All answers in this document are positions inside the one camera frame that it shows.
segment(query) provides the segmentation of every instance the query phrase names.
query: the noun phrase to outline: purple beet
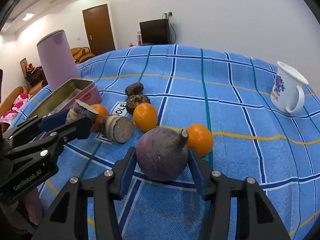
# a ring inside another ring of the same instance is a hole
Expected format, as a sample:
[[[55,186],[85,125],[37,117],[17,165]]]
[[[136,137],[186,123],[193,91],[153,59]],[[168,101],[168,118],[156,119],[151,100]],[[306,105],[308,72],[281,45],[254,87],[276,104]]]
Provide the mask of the purple beet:
[[[175,180],[188,163],[187,140],[188,132],[184,129],[177,133],[158,127],[146,132],[136,148],[141,171],[152,180]]]

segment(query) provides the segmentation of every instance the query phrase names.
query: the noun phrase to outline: wooden door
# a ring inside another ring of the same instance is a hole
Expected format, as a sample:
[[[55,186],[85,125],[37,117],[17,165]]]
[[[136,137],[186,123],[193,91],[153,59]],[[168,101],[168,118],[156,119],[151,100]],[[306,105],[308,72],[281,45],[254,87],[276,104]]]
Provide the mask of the wooden door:
[[[108,5],[83,10],[82,14],[91,52],[97,56],[115,50]]]

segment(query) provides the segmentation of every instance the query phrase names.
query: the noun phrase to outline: television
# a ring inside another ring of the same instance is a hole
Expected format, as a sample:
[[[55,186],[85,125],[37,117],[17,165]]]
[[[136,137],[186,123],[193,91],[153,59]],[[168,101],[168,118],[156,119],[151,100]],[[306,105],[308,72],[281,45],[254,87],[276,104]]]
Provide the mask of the television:
[[[143,45],[171,44],[168,19],[140,23]]]

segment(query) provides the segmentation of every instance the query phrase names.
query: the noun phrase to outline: orange fruit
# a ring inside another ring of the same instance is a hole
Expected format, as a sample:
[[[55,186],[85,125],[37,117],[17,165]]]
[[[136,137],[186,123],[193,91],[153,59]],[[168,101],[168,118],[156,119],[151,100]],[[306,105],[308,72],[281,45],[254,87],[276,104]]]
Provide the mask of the orange fruit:
[[[187,128],[187,132],[187,147],[194,147],[200,157],[206,156],[212,150],[213,136],[203,124],[195,123]]]
[[[94,104],[94,105],[91,105],[91,107],[98,112],[97,119],[93,125],[93,130],[98,131],[99,122],[101,118],[108,113],[108,110],[103,105],[100,105],[100,104]]]
[[[133,120],[141,131],[147,132],[157,126],[157,110],[152,104],[141,103],[133,111]]]

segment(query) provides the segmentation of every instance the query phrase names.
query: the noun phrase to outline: blue checkered cloth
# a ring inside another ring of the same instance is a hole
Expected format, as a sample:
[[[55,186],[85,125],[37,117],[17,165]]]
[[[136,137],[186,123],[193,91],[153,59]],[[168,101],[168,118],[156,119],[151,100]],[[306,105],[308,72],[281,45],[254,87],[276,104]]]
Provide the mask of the blue checkered cloth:
[[[254,64],[257,89],[253,67]],[[81,77],[94,80],[102,104],[111,111],[127,97],[124,89],[138,81],[158,110],[159,126],[175,130],[193,123],[208,125],[203,78],[214,136],[213,167],[225,175],[254,177],[278,211],[287,231],[300,240],[317,219],[320,202],[320,103],[311,88],[305,90],[305,109],[297,115],[279,112],[270,92],[277,67],[264,61],[232,53],[220,53],[178,45],[133,47],[108,52],[79,64]],[[51,94],[45,87],[30,100],[14,120],[18,124]],[[272,108],[289,138],[292,151]],[[129,146],[142,136],[139,129],[125,144],[102,143],[84,179],[92,178],[123,158]],[[72,176],[79,176],[97,145],[96,133],[87,140],[66,144],[58,160],[59,172],[40,186],[46,208]],[[148,180],[137,166],[129,193],[116,201],[122,236],[131,239],[197,239],[205,203],[197,195],[188,168],[171,183]],[[95,239],[92,199],[89,199],[90,239]],[[236,202],[232,201],[229,238],[236,230]]]

